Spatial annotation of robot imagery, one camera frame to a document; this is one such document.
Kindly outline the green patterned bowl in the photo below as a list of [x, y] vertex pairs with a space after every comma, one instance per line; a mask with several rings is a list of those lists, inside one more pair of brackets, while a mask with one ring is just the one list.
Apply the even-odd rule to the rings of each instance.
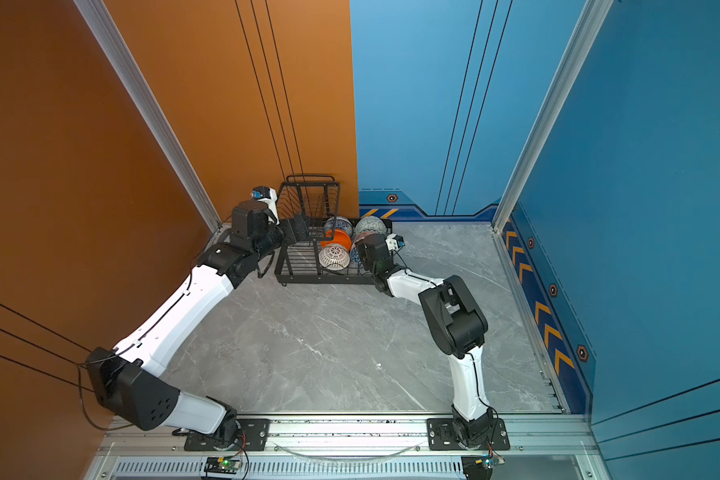
[[387, 226], [384, 221], [376, 216], [366, 216], [361, 218], [355, 225], [355, 234], [360, 235], [365, 232], [385, 234]]

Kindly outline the plain orange bowl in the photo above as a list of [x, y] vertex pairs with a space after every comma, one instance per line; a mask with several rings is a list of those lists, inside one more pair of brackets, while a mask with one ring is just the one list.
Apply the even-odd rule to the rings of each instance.
[[347, 252], [352, 248], [352, 239], [349, 234], [341, 229], [331, 229], [326, 233], [327, 239], [321, 241], [321, 247], [327, 248], [329, 245], [336, 244], [342, 246]]

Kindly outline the white brown striped bowl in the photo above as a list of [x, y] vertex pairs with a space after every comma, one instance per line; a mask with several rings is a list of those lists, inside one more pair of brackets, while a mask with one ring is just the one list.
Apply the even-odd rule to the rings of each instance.
[[349, 266], [351, 259], [349, 251], [343, 245], [329, 243], [321, 248], [318, 261], [326, 270], [340, 271]]

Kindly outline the black wire dish rack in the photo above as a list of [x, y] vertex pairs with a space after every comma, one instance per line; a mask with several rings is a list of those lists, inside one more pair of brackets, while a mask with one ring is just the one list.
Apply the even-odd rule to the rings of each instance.
[[340, 184], [331, 175], [288, 175], [278, 192], [280, 217], [306, 217], [308, 237], [281, 248], [275, 277], [281, 285], [346, 284], [371, 285], [372, 275], [364, 268], [356, 244], [380, 233], [391, 255], [405, 246], [392, 222], [366, 215], [347, 218], [339, 214]]

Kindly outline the blue floral bowl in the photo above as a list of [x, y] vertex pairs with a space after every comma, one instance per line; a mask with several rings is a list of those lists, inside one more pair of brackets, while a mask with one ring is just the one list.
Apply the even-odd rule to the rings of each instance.
[[343, 231], [349, 237], [352, 237], [354, 227], [347, 218], [342, 216], [333, 216], [324, 223], [323, 231], [327, 237], [333, 236], [336, 231]]

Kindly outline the red orange patterned bowl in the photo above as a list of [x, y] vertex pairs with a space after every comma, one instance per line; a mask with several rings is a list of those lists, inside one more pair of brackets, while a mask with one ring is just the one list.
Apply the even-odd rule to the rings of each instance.
[[361, 240], [365, 239], [366, 237], [368, 237], [369, 235], [372, 235], [372, 234], [374, 234], [374, 233], [375, 233], [375, 232], [370, 231], [370, 230], [369, 230], [369, 231], [360, 232], [358, 235], [356, 235], [355, 239], [353, 240], [353, 245], [356, 245], [356, 244], [359, 243]]

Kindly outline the dark blue patterned bowl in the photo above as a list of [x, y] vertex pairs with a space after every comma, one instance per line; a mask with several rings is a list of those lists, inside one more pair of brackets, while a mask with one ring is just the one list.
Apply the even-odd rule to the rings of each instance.
[[361, 260], [360, 253], [356, 246], [353, 246], [350, 249], [349, 255], [350, 255], [350, 260], [352, 262], [354, 262], [358, 267], [363, 266], [363, 261]]

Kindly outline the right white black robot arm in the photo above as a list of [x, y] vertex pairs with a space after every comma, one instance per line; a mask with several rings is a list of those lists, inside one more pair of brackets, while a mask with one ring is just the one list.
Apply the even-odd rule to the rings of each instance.
[[403, 245], [399, 235], [371, 234], [356, 244], [356, 250], [378, 291], [422, 308], [434, 343], [448, 357], [456, 438], [467, 449], [480, 448], [498, 422], [482, 368], [487, 319], [461, 277], [428, 277], [396, 263], [394, 254]]

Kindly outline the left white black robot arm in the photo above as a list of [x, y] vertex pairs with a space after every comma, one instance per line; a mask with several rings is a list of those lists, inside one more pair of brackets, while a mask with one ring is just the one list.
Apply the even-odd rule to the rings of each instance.
[[221, 300], [259, 270], [264, 257], [309, 237], [304, 214], [277, 223], [268, 209], [252, 216], [234, 220], [139, 328], [113, 349], [98, 347], [90, 353], [79, 374], [89, 378], [102, 407], [143, 431], [162, 426], [187, 430], [218, 449], [236, 443], [241, 428], [234, 407], [182, 391], [160, 377], [186, 338]]

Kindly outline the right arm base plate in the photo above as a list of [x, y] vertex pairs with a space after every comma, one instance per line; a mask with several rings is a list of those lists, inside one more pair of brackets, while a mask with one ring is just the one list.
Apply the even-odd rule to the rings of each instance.
[[426, 428], [429, 449], [433, 451], [511, 449], [508, 430], [499, 417], [485, 417], [472, 422], [455, 418], [429, 418], [426, 420]]

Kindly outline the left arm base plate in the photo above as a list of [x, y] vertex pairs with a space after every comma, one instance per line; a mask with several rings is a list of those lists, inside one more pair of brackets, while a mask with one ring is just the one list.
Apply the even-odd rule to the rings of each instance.
[[266, 418], [237, 418], [223, 423], [213, 434], [190, 431], [184, 450], [188, 452], [261, 452], [265, 450], [271, 422]]

